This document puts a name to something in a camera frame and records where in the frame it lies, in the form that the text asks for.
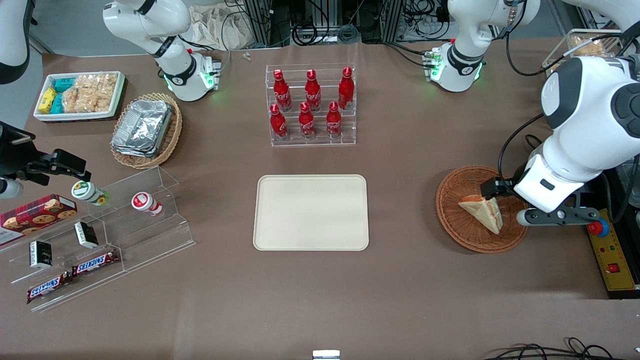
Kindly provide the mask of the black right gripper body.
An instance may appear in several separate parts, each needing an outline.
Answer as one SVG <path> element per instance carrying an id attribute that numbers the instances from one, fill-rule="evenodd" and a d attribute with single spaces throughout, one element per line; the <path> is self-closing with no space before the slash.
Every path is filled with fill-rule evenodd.
<path id="1" fill-rule="evenodd" d="M 0 123 L 0 171 L 1 175 L 12 180 L 30 180 L 33 174 L 42 174 L 50 170 L 46 162 L 46 153 L 37 150 L 35 135 L 9 125 Z"/>

